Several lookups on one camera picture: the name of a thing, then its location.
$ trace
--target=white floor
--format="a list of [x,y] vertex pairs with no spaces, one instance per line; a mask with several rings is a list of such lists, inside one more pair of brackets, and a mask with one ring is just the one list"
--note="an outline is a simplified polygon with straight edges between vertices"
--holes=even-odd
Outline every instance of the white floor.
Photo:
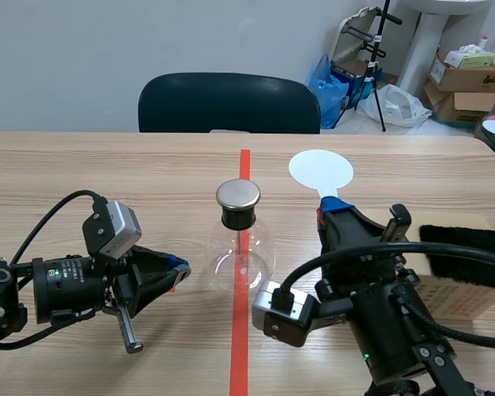
[[385,124],[386,132],[381,130],[381,124],[369,118],[357,115],[349,110],[334,130],[321,130],[321,134],[391,134],[391,135],[435,135],[435,136],[470,136],[466,130],[458,130],[433,120],[426,120],[423,124],[413,128],[404,128],[392,124]]

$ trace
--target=red tape line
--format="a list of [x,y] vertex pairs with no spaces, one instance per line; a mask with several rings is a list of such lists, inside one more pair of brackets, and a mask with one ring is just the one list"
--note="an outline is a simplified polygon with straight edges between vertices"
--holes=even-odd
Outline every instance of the red tape line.
[[[251,152],[249,150],[240,151],[240,178],[248,180],[251,178]],[[242,260],[237,256],[234,263],[229,396],[248,396],[249,270],[247,268],[243,270],[243,262],[249,263],[249,232],[247,230],[241,231],[240,242]]]

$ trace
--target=black chair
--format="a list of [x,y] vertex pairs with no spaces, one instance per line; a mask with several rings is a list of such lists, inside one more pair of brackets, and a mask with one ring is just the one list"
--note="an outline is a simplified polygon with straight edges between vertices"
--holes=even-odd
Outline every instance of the black chair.
[[139,98],[140,132],[241,130],[319,134],[315,95],[303,84],[235,73],[176,73],[152,80]]

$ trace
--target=wood grain surface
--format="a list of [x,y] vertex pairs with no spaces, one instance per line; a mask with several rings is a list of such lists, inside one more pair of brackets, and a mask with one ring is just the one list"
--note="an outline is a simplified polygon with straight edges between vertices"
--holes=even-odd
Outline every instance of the wood grain surface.
[[[495,229],[495,154],[459,137],[90,134],[0,132],[0,255],[11,260],[40,217],[72,191],[92,189],[132,207],[140,244],[187,259],[193,273],[134,321],[143,352],[129,356],[116,320],[98,314],[19,351],[0,352],[0,395],[227,395],[232,295],[207,278],[206,235],[219,221],[217,186],[238,176],[251,149],[252,180],[262,189],[257,215],[274,233],[282,281],[319,254],[318,196],[296,183],[288,162],[305,149],[347,157],[355,179],[341,197],[362,209],[401,202],[410,210],[483,215]],[[87,198],[66,206],[24,255],[85,253]],[[312,291],[316,274],[298,287]],[[31,287],[21,292],[35,325]],[[495,336],[495,306],[473,323],[447,323]],[[495,351],[453,342],[467,380],[495,390]],[[348,326],[312,333],[294,349],[250,328],[250,395],[362,395],[368,370]],[[431,381],[418,380],[425,389]]]

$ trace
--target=brown cardboard box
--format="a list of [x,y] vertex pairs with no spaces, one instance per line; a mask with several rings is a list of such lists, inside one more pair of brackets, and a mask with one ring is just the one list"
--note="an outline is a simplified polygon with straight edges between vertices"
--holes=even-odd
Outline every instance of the brown cardboard box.
[[495,106],[495,93],[442,92],[432,82],[423,91],[423,102],[431,105],[433,118],[457,128],[473,128]]
[[[387,224],[392,217],[388,210],[362,212],[379,224]],[[489,229],[486,219],[478,214],[411,211],[411,217],[412,225],[407,232],[409,241],[420,240],[418,230],[424,224]],[[495,289],[459,283],[452,279],[435,278],[426,257],[422,254],[408,254],[405,258],[406,267],[413,269],[420,278],[417,292],[434,318],[473,320],[495,304]]]
[[431,69],[431,81],[443,92],[495,93],[495,66],[454,68],[437,54]]

